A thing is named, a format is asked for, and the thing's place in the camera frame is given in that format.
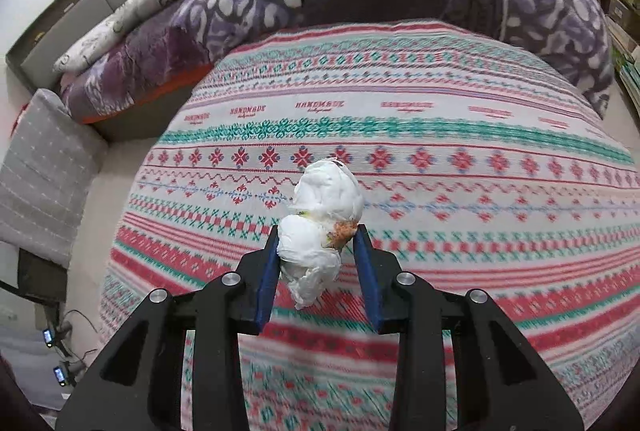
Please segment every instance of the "bed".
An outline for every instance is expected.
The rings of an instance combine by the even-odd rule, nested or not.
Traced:
[[[609,50],[598,0],[128,0],[56,63],[71,117],[201,80],[136,175],[101,339],[152,289],[199,289],[262,247],[331,156],[374,246],[438,289],[489,292],[590,426],[640,355],[640,177],[602,128]],[[388,426],[398,341],[372,333],[343,261],[316,305],[279,286],[263,335],[241,336],[252,429]],[[189,335],[184,429],[192,353]]]

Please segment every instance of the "gray checkered cloth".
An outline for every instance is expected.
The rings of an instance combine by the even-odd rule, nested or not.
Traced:
[[[107,143],[69,117],[58,96],[36,92],[0,167],[0,239],[68,268]]]

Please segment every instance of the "orange fabric edge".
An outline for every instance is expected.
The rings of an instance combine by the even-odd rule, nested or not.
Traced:
[[[204,78],[205,75],[209,73],[209,71],[212,68],[213,68],[213,65],[211,63],[208,63],[206,65],[194,68],[193,70],[182,72],[177,76],[175,76],[173,79],[170,79],[164,84],[161,84],[159,87],[154,89],[154,91],[149,93],[149,95],[136,101],[135,103],[131,104],[131,106],[129,106],[128,108],[125,108],[124,110],[121,110],[119,112],[116,112],[114,114],[109,114],[106,116],[84,118],[80,122],[81,124],[94,124],[94,122],[111,119],[112,117],[115,117],[121,114],[122,112],[128,110],[129,108],[133,108],[133,106],[136,106],[137,104],[145,104],[150,101],[153,101],[154,99],[157,99],[158,97],[164,94],[177,90],[178,88],[197,84],[199,81],[201,81]]]

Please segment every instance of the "metal pivot bolt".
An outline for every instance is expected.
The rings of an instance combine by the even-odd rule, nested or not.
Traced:
[[[229,272],[222,277],[222,283],[226,286],[234,286],[240,283],[240,279],[240,274]]]
[[[489,299],[489,296],[487,296],[486,292],[484,290],[480,290],[480,289],[475,289],[471,291],[471,294],[469,294],[469,297],[471,298],[471,301],[473,301],[474,303],[486,303],[486,300]]]
[[[411,272],[401,272],[396,276],[396,281],[401,285],[412,285],[415,283],[415,276]]]
[[[149,294],[151,303],[161,303],[166,299],[166,290],[164,288],[156,288],[151,294]]]

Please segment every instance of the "striped fabric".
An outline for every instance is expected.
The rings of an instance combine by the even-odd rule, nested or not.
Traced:
[[[201,288],[262,247],[304,167],[328,156],[362,185],[375,246],[438,289],[488,291],[597,418],[640,354],[634,163],[546,63],[437,22],[281,32],[222,60],[136,177],[103,338],[154,287]],[[252,429],[388,426],[398,339],[372,334],[343,259],[315,306],[295,310],[280,285],[264,334],[241,336]],[[447,340],[446,360],[454,427]],[[190,378],[188,360],[187,428]]]

